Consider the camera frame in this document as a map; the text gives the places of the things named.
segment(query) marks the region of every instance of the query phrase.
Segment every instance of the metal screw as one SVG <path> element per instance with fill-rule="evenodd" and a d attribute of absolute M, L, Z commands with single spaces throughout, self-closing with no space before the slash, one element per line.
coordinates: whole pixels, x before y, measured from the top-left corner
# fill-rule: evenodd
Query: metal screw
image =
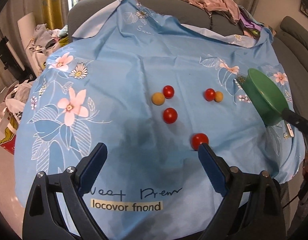
<path fill-rule="evenodd" d="M 44 175 L 44 172 L 42 172 L 42 171 L 38 172 L 38 174 L 37 174 L 37 176 L 38 176 L 39 178 L 43 177 L 43 175 Z"/>
<path fill-rule="evenodd" d="M 269 177 L 269 173 L 268 173 L 267 171 L 262 171 L 262 175 L 263 175 L 264 177 L 266 177 L 266 178 Z"/>
<path fill-rule="evenodd" d="M 70 166 L 67 168 L 67 173 L 73 173 L 74 171 L 75 171 L 75 167 Z"/>
<path fill-rule="evenodd" d="M 238 168 L 236 166 L 230 167 L 230 171 L 233 173 L 238 173 Z"/>

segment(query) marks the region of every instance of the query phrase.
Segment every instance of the green bowl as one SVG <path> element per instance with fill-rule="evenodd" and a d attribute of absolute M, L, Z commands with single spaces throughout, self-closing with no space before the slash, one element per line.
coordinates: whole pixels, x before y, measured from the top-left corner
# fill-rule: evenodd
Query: green bowl
<path fill-rule="evenodd" d="M 250 68 L 241 87 L 265 125 L 273 126 L 282 120 L 283 109 L 289 107 L 283 93 L 268 76 L 257 69 Z"/>

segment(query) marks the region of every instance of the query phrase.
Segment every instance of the ball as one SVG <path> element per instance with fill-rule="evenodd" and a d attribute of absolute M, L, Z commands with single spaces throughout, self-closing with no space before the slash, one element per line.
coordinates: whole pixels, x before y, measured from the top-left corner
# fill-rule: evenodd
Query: ball
<path fill-rule="evenodd" d="M 216 91 L 215 92 L 215 101 L 216 102 L 221 102 L 221 101 L 223 101 L 223 98 L 224 98 L 224 95 L 223 95 L 223 93 L 222 92 L 220 92 L 220 91 Z"/>
<path fill-rule="evenodd" d="M 165 86 L 163 88 L 163 95 L 167 99 L 171 99 L 174 96 L 174 88 L 172 86 Z"/>
<path fill-rule="evenodd" d="M 165 102 L 165 96 L 163 93 L 157 92 L 152 95 L 152 103 L 161 106 Z"/>
<path fill-rule="evenodd" d="M 194 149 L 194 151 L 198 151 L 198 147 L 202 144 L 202 143 L 209 143 L 209 140 L 208 140 L 208 137 L 206 134 L 204 133 L 197 133 L 197 134 L 194 134 L 192 136 L 192 139 L 191 139 L 191 145 L 192 145 L 192 148 Z"/>
<path fill-rule="evenodd" d="M 167 108 L 163 112 L 163 120 L 164 122 L 171 124 L 177 120 L 177 112 L 174 108 Z"/>
<path fill-rule="evenodd" d="M 209 88 L 204 92 L 204 97 L 207 101 L 212 101 L 215 99 L 215 91 L 213 88 Z"/>

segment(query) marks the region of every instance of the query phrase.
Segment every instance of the pan handle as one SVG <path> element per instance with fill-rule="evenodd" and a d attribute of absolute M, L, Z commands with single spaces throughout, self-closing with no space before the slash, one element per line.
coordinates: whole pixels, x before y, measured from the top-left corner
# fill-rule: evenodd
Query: pan handle
<path fill-rule="evenodd" d="M 285 121 L 295 126 L 308 138 L 308 120 L 288 108 L 285 108 L 281 115 Z"/>

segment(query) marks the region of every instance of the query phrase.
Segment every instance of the green pan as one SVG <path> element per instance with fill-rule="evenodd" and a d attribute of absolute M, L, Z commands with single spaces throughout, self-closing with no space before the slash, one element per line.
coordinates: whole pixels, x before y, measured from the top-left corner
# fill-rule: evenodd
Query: green pan
<path fill-rule="evenodd" d="M 283 93 L 268 76 L 250 68 L 240 84 L 266 126 L 285 120 L 308 136 L 308 120 L 289 109 Z"/>

